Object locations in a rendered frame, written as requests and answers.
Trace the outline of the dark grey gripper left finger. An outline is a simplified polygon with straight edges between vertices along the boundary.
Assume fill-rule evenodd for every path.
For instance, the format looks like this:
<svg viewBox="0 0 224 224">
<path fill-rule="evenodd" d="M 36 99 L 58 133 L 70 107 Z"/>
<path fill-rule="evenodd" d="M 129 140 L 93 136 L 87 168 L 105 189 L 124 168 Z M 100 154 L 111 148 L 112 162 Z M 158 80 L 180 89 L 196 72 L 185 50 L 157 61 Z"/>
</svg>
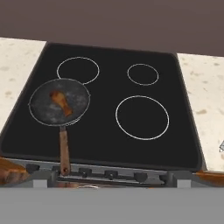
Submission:
<svg viewBox="0 0 224 224">
<path fill-rule="evenodd" d="M 56 184 L 56 175 L 53 171 L 35 171 L 26 180 L 20 180 L 14 184 L 8 184 L 8 187 L 17 188 L 49 188 Z"/>
</svg>

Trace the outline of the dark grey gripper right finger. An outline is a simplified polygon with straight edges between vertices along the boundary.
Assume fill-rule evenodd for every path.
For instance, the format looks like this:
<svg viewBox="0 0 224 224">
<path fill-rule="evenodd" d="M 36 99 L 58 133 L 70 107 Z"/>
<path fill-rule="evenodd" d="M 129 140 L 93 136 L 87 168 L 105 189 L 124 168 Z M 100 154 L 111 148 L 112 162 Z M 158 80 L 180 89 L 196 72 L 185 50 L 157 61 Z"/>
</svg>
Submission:
<svg viewBox="0 0 224 224">
<path fill-rule="evenodd" d="M 169 171 L 167 185 L 177 188 L 214 187 L 214 184 L 200 179 L 189 171 Z"/>
</svg>

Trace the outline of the brown chicken drumstick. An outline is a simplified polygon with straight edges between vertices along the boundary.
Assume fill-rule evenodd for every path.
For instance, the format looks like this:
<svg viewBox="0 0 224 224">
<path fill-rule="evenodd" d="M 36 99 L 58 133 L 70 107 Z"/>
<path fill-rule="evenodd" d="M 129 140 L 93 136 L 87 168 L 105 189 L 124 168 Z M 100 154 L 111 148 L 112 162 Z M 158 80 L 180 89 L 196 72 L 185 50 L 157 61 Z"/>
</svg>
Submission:
<svg viewBox="0 0 224 224">
<path fill-rule="evenodd" d="M 65 116 L 70 116 L 73 113 L 72 108 L 67 103 L 67 98 L 61 91 L 59 90 L 52 91 L 50 93 L 50 97 L 54 103 L 56 103 L 62 108 Z"/>
</svg>

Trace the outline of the black stove knob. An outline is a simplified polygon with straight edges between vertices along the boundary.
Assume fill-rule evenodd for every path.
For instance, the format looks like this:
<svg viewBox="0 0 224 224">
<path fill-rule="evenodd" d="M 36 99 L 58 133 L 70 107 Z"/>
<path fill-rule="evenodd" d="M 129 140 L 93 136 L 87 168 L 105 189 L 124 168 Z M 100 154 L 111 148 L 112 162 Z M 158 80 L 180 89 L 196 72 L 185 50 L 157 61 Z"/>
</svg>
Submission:
<svg viewBox="0 0 224 224">
<path fill-rule="evenodd" d="M 86 178 L 86 177 L 89 177 L 92 175 L 92 170 L 89 169 L 89 168 L 80 168 L 79 169 L 79 174 L 83 177 L 83 178 Z"/>
<path fill-rule="evenodd" d="M 107 179 L 113 180 L 118 177 L 118 172 L 117 171 L 105 171 L 104 175 Z"/>
<path fill-rule="evenodd" d="M 25 166 L 25 169 L 29 174 L 32 174 L 39 170 L 39 165 L 38 164 L 27 164 Z"/>
<path fill-rule="evenodd" d="M 148 175 L 146 173 L 142 173 L 142 172 L 134 173 L 134 179 L 139 183 L 144 182 L 147 178 L 148 178 Z"/>
</svg>

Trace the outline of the black glass hob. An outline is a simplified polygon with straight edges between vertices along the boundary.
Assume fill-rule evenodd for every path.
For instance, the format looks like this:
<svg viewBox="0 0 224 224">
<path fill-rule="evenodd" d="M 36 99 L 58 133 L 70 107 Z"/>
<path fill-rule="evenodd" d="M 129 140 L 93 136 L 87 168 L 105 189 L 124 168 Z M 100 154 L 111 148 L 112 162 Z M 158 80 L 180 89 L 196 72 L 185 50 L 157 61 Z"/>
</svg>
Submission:
<svg viewBox="0 0 224 224">
<path fill-rule="evenodd" d="M 86 114 L 67 129 L 74 164 L 196 172 L 200 143 L 178 60 L 171 53 L 47 44 L 0 136 L 7 158 L 57 162 L 59 130 L 35 121 L 28 101 L 42 83 L 86 84 Z"/>
</svg>

